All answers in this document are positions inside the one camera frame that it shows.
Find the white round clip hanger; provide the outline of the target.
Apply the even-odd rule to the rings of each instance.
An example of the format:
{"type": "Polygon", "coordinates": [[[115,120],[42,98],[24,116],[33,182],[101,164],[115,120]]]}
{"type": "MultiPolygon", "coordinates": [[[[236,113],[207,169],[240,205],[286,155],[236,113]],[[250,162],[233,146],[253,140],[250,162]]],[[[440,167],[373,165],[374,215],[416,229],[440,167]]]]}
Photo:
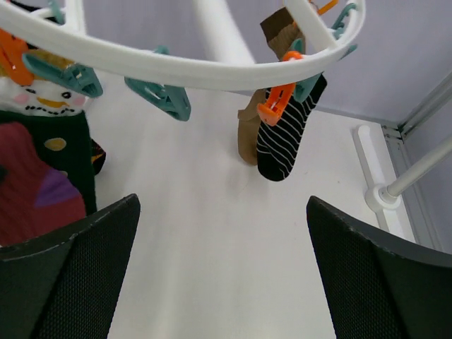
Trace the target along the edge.
{"type": "Polygon", "coordinates": [[[44,19],[1,2],[1,28],[59,56],[118,75],[179,87],[207,90],[251,90],[294,83],[325,71],[343,58],[366,17],[365,1],[348,1],[349,21],[336,38],[308,1],[287,1],[286,7],[311,42],[315,54],[301,60],[257,64],[235,24],[226,1],[195,1],[208,53],[204,61],[167,56],[89,36],[82,1],[67,1],[66,24],[44,19]]]}

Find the dark green dotted sock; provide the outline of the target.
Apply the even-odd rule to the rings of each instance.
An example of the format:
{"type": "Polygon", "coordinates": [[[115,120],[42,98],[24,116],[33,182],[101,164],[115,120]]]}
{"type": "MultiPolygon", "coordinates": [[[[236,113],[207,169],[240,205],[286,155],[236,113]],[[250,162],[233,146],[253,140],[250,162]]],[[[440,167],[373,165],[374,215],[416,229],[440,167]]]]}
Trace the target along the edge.
{"type": "Polygon", "coordinates": [[[80,191],[87,214],[97,210],[92,139],[85,115],[87,97],[44,76],[29,74],[21,85],[10,77],[16,68],[1,51],[1,122],[19,122],[30,134],[37,154],[80,191]]]}

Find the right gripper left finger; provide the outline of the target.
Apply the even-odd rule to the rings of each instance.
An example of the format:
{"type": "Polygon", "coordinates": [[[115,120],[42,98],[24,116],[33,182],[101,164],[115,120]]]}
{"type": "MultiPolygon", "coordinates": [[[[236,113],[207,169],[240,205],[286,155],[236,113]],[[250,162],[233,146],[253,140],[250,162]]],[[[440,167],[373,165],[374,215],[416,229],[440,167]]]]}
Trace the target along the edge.
{"type": "Polygon", "coordinates": [[[139,217],[140,201],[130,194],[1,248],[1,337],[106,338],[139,217]]]}

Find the maroon purple sock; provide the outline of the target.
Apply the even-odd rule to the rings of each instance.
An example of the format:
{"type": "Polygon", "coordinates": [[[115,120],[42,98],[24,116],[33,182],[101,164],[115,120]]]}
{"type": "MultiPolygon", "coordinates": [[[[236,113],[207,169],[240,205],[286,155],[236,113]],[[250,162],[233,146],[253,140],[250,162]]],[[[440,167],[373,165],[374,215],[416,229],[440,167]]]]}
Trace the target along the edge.
{"type": "Polygon", "coordinates": [[[1,125],[1,245],[10,246],[86,216],[81,193],[37,155],[28,130],[1,125]]]}

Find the black argyle sock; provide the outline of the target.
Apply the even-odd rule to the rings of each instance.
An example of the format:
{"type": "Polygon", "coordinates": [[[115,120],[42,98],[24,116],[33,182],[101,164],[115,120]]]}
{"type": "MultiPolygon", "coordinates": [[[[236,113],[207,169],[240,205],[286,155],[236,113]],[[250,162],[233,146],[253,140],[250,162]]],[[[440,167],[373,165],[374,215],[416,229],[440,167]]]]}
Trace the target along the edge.
{"type": "Polygon", "coordinates": [[[104,149],[93,139],[91,140],[91,163],[95,175],[99,174],[105,163],[107,154],[104,149]]]}

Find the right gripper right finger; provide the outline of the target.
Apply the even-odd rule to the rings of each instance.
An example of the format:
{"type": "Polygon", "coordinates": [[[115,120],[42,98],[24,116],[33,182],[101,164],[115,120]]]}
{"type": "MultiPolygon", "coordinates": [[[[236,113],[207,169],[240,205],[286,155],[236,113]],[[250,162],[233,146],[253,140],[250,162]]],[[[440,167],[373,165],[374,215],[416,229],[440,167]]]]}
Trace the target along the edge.
{"type": "Polygon", "coordinates": [[[451,337],[451,255],[315,196],[307,223],[337,338],[451,337]]]}

